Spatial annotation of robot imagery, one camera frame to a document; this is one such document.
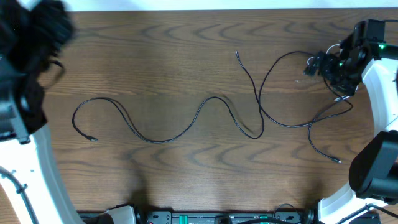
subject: cable plug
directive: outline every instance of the cable plug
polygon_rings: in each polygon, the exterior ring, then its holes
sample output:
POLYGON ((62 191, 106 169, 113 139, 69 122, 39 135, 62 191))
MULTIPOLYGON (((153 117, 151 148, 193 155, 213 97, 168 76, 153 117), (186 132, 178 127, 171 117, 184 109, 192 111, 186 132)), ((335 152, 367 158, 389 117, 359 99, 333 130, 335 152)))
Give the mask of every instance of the cable plug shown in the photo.
POLYGON ((88 140, 92 141, 92 142, 98 141, 98 139, 94 138, 93 136, 87 136, 86 138, 87 138, 88 140))
POLYGON ((338 158, 333 157, 333 156, 331 156, 330 159, 331 159, 333 162, 337 162, 337 163, 339 163, 339 164, 343 163, 341 160, 339 160, 338 158))

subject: black cable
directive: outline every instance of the black cable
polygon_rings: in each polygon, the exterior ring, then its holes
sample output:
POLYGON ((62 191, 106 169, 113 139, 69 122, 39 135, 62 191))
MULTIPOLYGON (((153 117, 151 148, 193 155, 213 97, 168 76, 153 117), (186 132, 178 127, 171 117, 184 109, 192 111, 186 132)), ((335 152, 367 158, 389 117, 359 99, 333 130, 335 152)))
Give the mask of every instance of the black cable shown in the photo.
MULTIPOLYGON (((282 58, 284 58, 284 57, 286 57, 286 56, 288 56, 288 55, 290 55, 290 54, 295 54, 295 53, 301 53, 301 54, 307 54, 307 55, 313 56, 313 54, 311 54, 311 53, 309 53, 309 52, 303 52, 303 51, 299 51, 299 50, 298 50, 298 51, 289 52, 289 53, 286 53, 286 54, 280 56, 280 57, 274 62, 274 64, 271 66, 270 70, 267 72, 267 74, 265 75, 265 77, 264 77, 264 79, 263 79, 263 81, 262 81, 262 84, 261 84, 261 87, 260 87, 259 96, 258 96, 258 97, 256 96, 257 103, 259 104, 259 107, 260 107, 260 109, 262 110, 262 112, 263 112, 271 121, 273 121, 275 124, 278 124, 278 125, 283 126, 283 127, 286 127, 286 128, 300 128, 300 127, 308 126, 308 141, 310 142, 310 145, 314 148, 314 150, 315 150, 317 153, 321 154, 322 156, 325 156, 326 158, 331 159, 333 162, 342 163, 338 158, 333 157, 333 156, 326 155, 325 153, 319 151, 319 150, 314 146, 314 144, 312 143, 312 140, 311 140, 311 128, 312 128, 312 125, 313 125, 313 124, 315 124, 315 123, 317 123, 317 122, 319 122, 319 121, 323 121, 324 119, 333 118, 333 117, 335 117, 335 116, 338 116, 338 115, 342 115, 342 114, 347 113, 348 111, 350 111, 350 110, 353 108, 353 105, 352 105, 350 102, 344 100, 345 102, 347 102, 348 104, 351 105, 351 108, 348 109, 348 110, 346 110, 346 111, 343 111, 343 112, 340 112, 340 113, 337 113, 337 114, 332 114, 332 115, 326 116, 326 117, 324 117, 324 118, 318 119, 323 113, 325 113, 326 111, 330 110, 330 109, 331 109, 332 107, 334 107, 337 103, 339 103, 339 102, 340 102, 340 100, 339 100, 339 101, 337 101, 336 103, 333 103, 333 104, 329 105, 325 110, 323 110, 323 111, 321 111, 320 113, 318 113, 318 114, 316 115, 316 117, 315 117, 311 122, 307 122, 307 123, 304 123, 304 124, 296 124, 296 125, 287 125, 287 124, 282 124, 282 123, 276 121, 276 120, 275 120, 274 118, 272 118, 269 114, 267 114, 267 112, 265 111, 265 109, 261 106, 261 91, 262 91, 262 87, 264 86, 264 84, 265 84, 265 82, 266 82, 266 79, 267 79, 268 75, 270 74, 270 72, 271 72, 272 69, 276 66, 276 64, 278 63, 278 61, 279 61, 280 59, 282 59, 282 58)), ((242 65, 241 63, 239 63, 239 64, 241 65, 242 69, 248 74, 248 71, 243 67, 243 65, 242 65)), ((337 94, 334 90, 332 90, 332 89, 330 88, 330 86, 327 84, 327 82, 326 82, 325 79, 323 79, 323 81, 325 82, 326 87, 327 87, 333 94, 335 94, 336 96, 339 96, 339 97, 343 100, 343 98, 342 98, 339 94, 337 94)))
POLYGON ((289 204, 289 203, 283 203, 282 205, 279 205, 275 210, 274 210, 274 213, 272 214, 272 217, 273 218, 276 218, 276 212, 280 209, 280 208, 282 208, 282 207, 286 207, 286 206, 289 206, 289 207, 292 207, 294 210, 295 210, 295 212, 298 214, 298 216, 300 217, 300 220, 301 220, 301 214, 299 214, 299 211, 297 211, 297 209, 293 206, 293 205, 291 205, 291 204, 289 204))
POLYGON ((217 96, 212 96, 212 97, 209 97, 209 98, 205 99, 205 100, 202 102, 202 104, 199 106, 199 109, 197 110, 197 112, 196 112, 196 114, 195 114, 195 117, 193 118, 193 121, 191 122, 191 124, 190 124, 182 133, 180 133, 179 135, 177 135, 177 136, 175 136, 174 138, 171 138, 171 139, 166 139, 166 140, 157 141, 157 140, 148 139, 148 138, 146 138, 145 136, 139 134, 138 131, 137 131, 136 129, 134 129, 134 128, 129 124, 129 122, 127 121, 125 115, 124 115, 123 112, 120 110, 119 106, 117 105, 118 102, 117 102, 116 100, 114 100, 114 99, 112 99, 112 98, 108 98, 108 97, 96 97, 96 98, 92 98, 92 99, 89 99, 89 100, 86 100, 86 101, 82 102, 82 103, 76 108, 75 112, 73 113, 73 116, 72 116, 72 125, 73 125, 73 127, 75 128, 75 130, 76 130, 77 132, 79 132, 79 134, 81 134, 82 136, 84 136, 84 137, 87 138, 88 140, 90 140, 90 141, 98 141, 98 139, 94 138, 93 136, 87 136, 86 134, 84 134, 83 132, 81 132, 81 131, 76 127, 76 124, 75 124, 75 116, 76 116, 76 112, 79 110, 79 108, 80 108, 81 106, 83 106, 85 103, 88 103, 88 102, 90 102, 90 101, 92 101, 92 100, 106 100, 106 101, 108 101, 108 102, 111 102, 111 103, 116 107, 116 109, 118 109, 118 111, 120 112, 121 116, 123 117, 124 121, 126 122, 126 124, 128 125, 128 127, 130 128, 130 130, 131 130, 139 139, 141 139, 141 140, 143 140, 143 141, 145 141, 145 142, 149 142, 149 143, 162 144, 162 143, 174 141, 174 140, 176 140, 177 138, 181 137, 183 134, 185 134, 185 133, 192 127, 192 125, 195 123, 195 121, 197 120, 198 115, 199 115, 199 112, 200 112, 200 110, 202 109, 203 105, 205 105, 205 103, 206 103, 207 101, 211 100, 211 99, 218 99, 218 100, 221 100, 221 101, 225 104, 225 106, 227 107, 227 109, 228 109, 228 111, 229 111, 229 113, 230 113, 230 115, 231 115, 231 117, 232 117, 232 120, 234 121, 236 127, 238 127, 238 129, 239 129, 245 136, 247 136, 247 137, 249 137, 249 138, 251 138, 251 139, 257 139, 257 138, 261 137, 261 135, 262 135, 263 132, 264 132, 264 126, 263 126, 263 129, 262 129, 262 131, 261 131, 261 134, 258 135, 257 137, 252 137, 252 136, 248 135, 247 133, 245 133, 245 132, 243 131, 243 129, 240 127, 240 125, 239 125, 238 122, 236 121, 236 119, 235 119, 235 117, 234 117, 234 115, 233 115, 233 113, 232 113, 232 111, 231 111, 231 108, 229 107, 229 105, 227 104, 227 102, 225 102, 224 99, 222 99, 222 98, 220 98, 220 97, 217 97, 217 96))
POLYGON ((337 224, 342 224, 342 223, 344 223, 345 221, 350 220, 350 219, 356 217, 357 215, 359 215, 360 213, 364 212, 365 210, 370 211, 370 208, 375 208, 376 210, 379 210, 379 211, 381 211, 381 212, 384 212, 385 214, 387 214, 387 215, 389 215, 389 216, 392 216, 392 217, 394 217, 394 218, 398 218, 398 215, 397 215, 397 214, 392 213, 392 212, 388 211, 388 210, 385 209, 385 208, 378 207, 377 205, 370 204, 370 205, 365 205, 364 207, 358 209, 357 211, 353 212, 352 214, 348 215, 347 217, 342 218, 342 219, 340 220, 340 222, 338 222, 337 224))
MULTIPOLYGON (((324 112, 326 112, 327 110, 329 110, 330 108, 332 108, 333 106, 336 105, 336 103, 333 103, 333 104, 330 105, 326 110, 324 110, 324 111, 322 111, 321 113, 319 113, 319 114, 317 115, 317 117, 316 117, 315 119, 313 119, 311 122, 307 122, 307 123, 303 123, 303 124, 296 124, 296 125, 282 124, 282 123, 276 121, 275 119, 273 119, 269 114, 267 114, 267 112, 265 111, 265 109, 261 106, 261 91, 262 91, 262 88, 263 88, 263 86, 264 86, 264 84, 265 84, 265 81, 266 81, 268 75, 270 74, 270 72, 272 71, 272 69, 276 66, 276 64, 279 62, 280 59, 282 59, 282 58, 284 58, 284 57, 286 57, 286 56, 288 56, 288 55, 290 55, 290 54, 295 54, 295 53, 301 53, 301 54, 307 54, 307 55, 313 55, 313 54, 308 53, 308 52, 304 52, 304 51, 293 51, 293 52, 286 53, 286 54, 282 55, 281 57, 279 57, 279 58, 274 62, 274 64, 271 66, 271 68, 270 68, 270 70, 267 72, 267 74, 265 75, 265 77, 264 77, 264 79, 263 79, 263 81, 262 81, 261 87, 260 87, 259 94, 257 95, 256 86, 255 86, 255 84, 254 84, 254 80, 252 79, 252 76, 250 75, 250 73, 249 73, 249 72, 245 69, 245 67, 243 66, 242 61, 241 61, 241 59, 240 59, 240 57, 239 57, 238 51, 235 51, 235 53, 236 53, 236 58, 237 58, 237 60, 238 60, 238 62, 239 62, 239 64, 240 64, 240 66, 242 67, 242 69, 246 72, 246 74, 247 74, 248 77, 250 78, 250 81, 251 81, 251 83, 252 83, 253 90, 254 90, 254 96, 256 97, 256 101, 257 101, 257 103, 258 103, 258 105, 259 105, 259 114, 260 114, 260 117, 261 117, 262 128, 261 128, 261 133, 260 133, 258 136, 256 136, 256 137, 250 136, 250 135, 248 135, 246 132, 243 131, 243 129, 240 127, 240 125, 239 125, 238 122, 236 121, 236 119, 235 119, 235 117, 234 117, 234 115, 233 115, 233 113, 232 113, 232 111, 231 111, 231 108, 229 107, 229 105, 227 104, 227 102, 225 102, 225 100, 223 100, 222 98, 217 97, 217 96, 209 97, 209 98, 205 99, 205 100, 202 102, 202 104, 199 106, 199 109, 197 110, 197 112, 196 112, 196 114, 195 114, 195 117, 194 117, 193 121, 191 122, 191 124, 190 124, 182 133, 180 133, 179 135, 175 136, 174 138, 166 139, 166 140, 162 140, 162 141, 157 141, 157 140, 148 139, 148 138, 146 138, 145 136, 143 136, 143 135, 137 130, 137 128, 134 126, 134 123, 133 123, 131 120, 130 120, 131 125, 130 125, 130 123, 127 121, 125 115, 123 114, 123 112, 122 112, 122 111, 120 110, 120 108, 119 108, 119 106, 122 107, 123 110, 124 110, 124 112, 128 115, 128 113, 127 113, 127 111, 125 110, 125 108, 123 107, 123 105, 120 104, 119 102, 117 102, 116 100, 114 100, 114 99, 112 99, 112 98, 108 98, 108 97, 96 97, 96 98, 92 98, 92 99, 89 99, 89 100, 86 100, 86 101, 82 102, 82 103, 76 108, 75 112, 73 113, 73 116, 72 116, 72 125, 73 125, 73 127, 75 128, 75 130, 76 130, 79 134, 81 134, 83 137, 87 138, 87 139, 90 140, 90 141, 98 141, 98 139, 94 138, 93 136, 88 136, 88 135, 84 134, 83 132, 81 132, 81 131, 77 128, 77 126, 76 126, 76 124, 75 124, 75 116, 76 116, 76 113, 77 113, 77 111, 79 110, 79 108, 80 108, 81 106, 83 106, 85 103, 88 103, 88 102, 90 102, 90 101, 92 101, 92 100, 107 100, 107 101, 109 101, 110 103, 112 103, 112 104, 118 109, 118 111, 120 112, 120 114, 121 114, 121 116, 123 117, 124 121, 125 121, 126 124, 129 126, 129 129, 130 129, 139 139, 141 139, 141 140, 143 140, 143 141, 145 141, 145 142, 149 142, 149 143, 161 144, 161 143, 166 143, 166 142, 174 141, 174 140, 176 140, 177 138, 179 138, 180 136, 182 136, 183 134, 185 134, 185 133, 192 127, 192 125, 195 123, 195 121, 196 121, 196 119, 197 119, 197 117, 198 117, 198 115, 199 115, 199 112, 200 112, 200 110, 202 109, 203 105, 204 105, 208 100, 213 99, 213 98, 216 98, 216 99, 218 99, 218 100, 221 100, 221 101, 226 105, 226 107, 227 107, 227 109, 229 110, 229 113, 230 113, 230 115, 231 115, 231 117, 232 117, 232 119, 233 119, 233 121, 234 121, 236 127, 237 127, 245 136, 247 136, 247 137, 249 137, 249 138, 251 138, 251 139, 258 139, 258 138, 260 138, 260 137, 262 136, 262 134, 264 133, 264 117, 263 117, 261 111, 262 111, 271 121, 273 121, 274 123, 276 123, 276 124, 278 124, 278 125, 280 125, 280 126, 283 126, 283 127, 286 127, 286 128, 299 128, 299 127, 304 127, 304 126, 310 126, 310 125, 315 124, 315 123, 317 123, 317 122, 319 122, 319 121, 323 121, 324 119, 333 118, 333 117, 335 117, 335 116, 344 114, 344 113, 346 113, 346 112, 348 112, 348 111, 350 110, 350 109, 349 109, 349 110, 346 110, 346 111, 341 112, 341 113, 332 114, 332 115, 329 115, 329 116, 326 116, 326 117, 323 117, 323 118, 318 119, 324 112)), ((327 85, 326 82, 325 82, 325 84, 326 84, 326 86, 329 88, 329 90, 332 91, 332 93, 337 94, 337 93, 335 93, 335 92, 327 85)), ((333 160, 334 162, 341 163, 341 161, 340 161, 339 159, 337 159, 337 158, 335 158, 335 157, 328 156, 328 155, 326 155, 326 154, 320 152, 320 151, 313 145, 313 143, 312 143, 312 141, 311 141, 311 139, 310 139, 310 130, 311 130, 311 127, 308 128, 308 140, 310 141, 310 144, 311 144, 311 146, 314 148, 314 150, 317 151, 319 154, 321 154, 321 155, 323 155, 323 156, 325 156, 325 157, 327 157, 327 158, 333 160)))
POLYGON ((65 67, 62 65, 61 62, 57 60, 49 60, 49 63, 60 67, 60 71, 56 74, 55 78, 51 81, 51 83, 44 87, 44 90, 48 90, 51 87, 53 87, 55 84, 57 84, 65 74, 65 67))
MULTIPOLYGON (((334 114, 333 116, 338 116, 338 115, 341 115, 341 114, 345 114, 345 113, 349 112, 350 110, 352 110, 352 109, 354 108, 354 105, 353 105, 352 103, 350 103, 348 100, 345 100, 342 96, 340 96, 339 94, 337 94, 336 91, 334 91, 332 88, 330 88, 330 86, 329 86, 328 83, 326 82, 326 79, 325 79, 325 78, 323 78, 323 82, 325 83, 326 87, 327 87, 334 95, 340 97, 340 99, 339 99, 338 101, 336 101, 335 103, 333 103, 333 104, 327 106, 324 110, 322 110, 322 111, 319 112, 317 115, 315 115, 315 117, 314 117, 314 119, 313 119, 314 121, 315 121, 316 119, 318 119, 323 113, 327 112, 327 111, 330 110, 332 107, 334 107, 335 105, 337 105, 338 103, 340 103, 340 102, 342 102, 342 101, 344 101, 344 102, 346 102, 347 104, 349 104, 349 105, 350 105, 350 108, 348 108, 347 110, 344 110, 343 112, 334 114)), ((338 158, 333 157, 333 156, 326 155, 325 153, 321 152, 319 149, 317 149, 317 148, 314 146, 314 144, 312 143, 312 140, 311 140, 311 128, 312 128, 312 125, 313 125, 313 124, 310 124, 310 125, 308 126, 308 134, 307 134, 307 136, 308 136, 308 141, 310 142, 310 145, 314 148, 314 150, 315 150, 317 153, 319 153, 319 154, 325 156, 326 158, 331 159, 331 160, 334 161, 334 162, 342 163, 338 158)))
POLYGON ((27 194, 25 192, 27 185, 25 184, 24 186, 22 186, 21 183, 19 183, 19 181, 14 177, 14 175, 5 168, 3 168, 2 166, 0 166, 0 174, 1 178, 7 178, 15 185, 15 188, 17 189, 17 194, 21 195, 22 200, 24 201, 24 204, 26 206, 27 212, 29 213, 30 219, 32 220, 32 223, 38 224, 39 221, 37 221, 37 217, 32 208, 32 204, 30 203, 29 198, 27 197, 27 194))
POLYGON ((278 220, 275 218, 257 218, 253 220, 248 220, 245 222, 240 222, 238 224, 255 224, 255 223, 275 223, 275 224, 292 224, 290 222, 278 220))
POLYGON ((398 218, 398 215, 397 215, 397 214, 392 213, 392 212, 388 211, 388 210, 385 209, 385 208, 378 207, 377 205, 367 205, 367 206, 368 206, 369 208, 375 208, 375 209, 377 209, 377 210, 379 210, 379 211, 381 211, 381 212, 384 212, 385 214, 387 214, 387 215, 389 215, 389 216, 391 216, 391 217, 398 218))
POLYGON ((274 69, 275 65, 279 62, 280 59, 282 59, 282 58, 284 58, 284 57, 286 57, 286 56, 288 56, 288 55, 290 55, 290 54, 296 54, 296 53, 301 53, 301 54, 307 54, 307 55, 309 55, 309 56, 314 56, 314 54, 311 54, 311 53, 309 53, 309 52, 304 52, 304 51, 301 51, 301 50, 296 50, 296 51, 293 51, 293 52, 288 52, 288 53, 286 53, 286 54, 280 56, 280 57, 274 62, 274 64, 271 66, 271 68, 269 69, 269 71, 268 71, 267 74, 265 75, 265 77, 264 77, 264 79, 263 79, 263 81, 262 81, 262 83, 261 83, 259 96, 258 96, 258 98, 256 98, 256 99, 257 99, 257 102, 260 104, 261 111, 262 111, 272 122, 274 122, 275 124, 278 124, 278 125, 280 125, 280 126, 282 126, 282 127, 285 127, 285 128, 301 128, 301 127, 305 127, 305 126, 308 126, 308 125, 310 125, 310 124, 315 124, 315 123, 317 123, 317 122, 319 122, 319 121, 323 121, 324 119, 332 118, 332 117, 338 115, 338 114, 332 114, 332 115, 326 116, 326 117, 324 117, 324 118, 320 118, 320 119, 313 120, 313 121, 311 121, 311 122, 307 122, 307 123, 303 123, 303 124, 288 125, 288 124, 282 124, 282 123, 276 121, 276 120, 275 120, 274 118, 272 118, 272 117, 265 111, 265 109, 261 106, 261 102, 260 102, 260 100, 261 100, 261 91, 262 91, 262 87, 264 86, 264 84, 265 84, 265 82, 266 82, 266 80, 267 80, 268 75, 270 74, 270 72, 272 71, 272 69, 274 69))

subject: green light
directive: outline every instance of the green light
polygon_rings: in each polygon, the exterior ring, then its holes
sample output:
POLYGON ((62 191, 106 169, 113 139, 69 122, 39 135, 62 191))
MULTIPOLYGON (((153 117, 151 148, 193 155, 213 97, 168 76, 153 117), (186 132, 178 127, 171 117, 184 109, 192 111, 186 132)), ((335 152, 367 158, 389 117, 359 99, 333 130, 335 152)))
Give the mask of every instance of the green light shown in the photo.
POLYGON ((188 215, 180 215, 180 224, 188 224, 188 215))
POLYGON ((268 218, 266 215, 261 215, 260 218, 268 218))

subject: wooden table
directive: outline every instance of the wooden table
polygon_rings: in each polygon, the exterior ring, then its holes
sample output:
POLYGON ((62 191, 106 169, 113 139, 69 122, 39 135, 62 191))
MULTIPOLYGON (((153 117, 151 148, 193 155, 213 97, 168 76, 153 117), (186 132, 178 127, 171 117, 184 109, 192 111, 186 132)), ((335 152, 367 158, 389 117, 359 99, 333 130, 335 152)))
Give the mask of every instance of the wooden table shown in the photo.
MULTIPOLYGON (((373 138, 363 85, 351 99, 352 111, 313 127, 315 145, 342 164, 317 154, 306 128, 283 128, 266 119, 262 138, 243 136, 216 100, 204 106, 184 136, 161 145, 135 137, 106 101, 85 105, 76 118, 98 142, 73 129, 72 113, 84 100, 112 97, 142 134, 167 139, 189 125, 205 98, 222 96, 255 135, 261 130, 258 107, 235 50, 259 88, 282 54, 325 51, 355 23, 397 14, 397 9, 73 13, 78 33, 62 52, 67 74, 47 92, 44 108, 74 206, 104 210, 132 202, 174 210, 253 211, 282 203, 303 208, 329 196, 348 181, 350 162, 373 138)), ((388 24, 386 39, 398 44, 398 26, 388 24)), ((262 105, 285 124, 312 119, 335 98, 320 77, 303 75, 307 59, 283 59, 264 86, 262 105)), ((54 73, 43 74, 41 82, 54 73)), ((0 222, 17 222, 3 191, 0 201, 0 222)), ((392 222, 383 216, 383 223, 392 222)))

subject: white surface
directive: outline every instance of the white surface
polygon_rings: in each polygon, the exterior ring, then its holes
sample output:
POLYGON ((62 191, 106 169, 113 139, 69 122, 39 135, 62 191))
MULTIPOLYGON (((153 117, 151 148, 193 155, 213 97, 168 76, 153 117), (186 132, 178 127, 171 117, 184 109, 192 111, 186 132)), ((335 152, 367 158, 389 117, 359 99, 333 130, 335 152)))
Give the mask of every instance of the white surface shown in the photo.
POLYGON ((362 73, 362 81, 371 100, 374 135, 398 130, 398 60, 371 60, 362 73))
MULTIPOLYGON (((345 184, 336 193, 328 198, 320 200, 318 204, 319 221, 325 224, 335 224, 341 221, 342 218, 351 215, 352 213, 363 208, 365 205, 374 204, 379 207, 386 206, 387 204, 380 200, 371 198, 359 199, 356 197, 355 192, 345 184)), ((363 213, 358 214, 356 217, 368 212, 365 210, 363 213)))
MULTIPOLYGON (((12 172, 22 184, 40 224, 83 223, 73 207, 62 182, 52 152, 47 126, 30 136, 29 144, 18 140, 0 143, 0 166, 12 172)), ((8 199, 22 224, 32 223, 25 204, 16 194, 14 184, 0 178, 8 199)))
MULTIPOLYGON (((37 0, 19 0, 32 5, 37 0)), ((63 0, 69 11, 398 7, 397 0, 63 0)))
POLYGON ((110 214, 114 224, 136 224, 136 215, 131 206, 123 206, 107 211, 110 214))

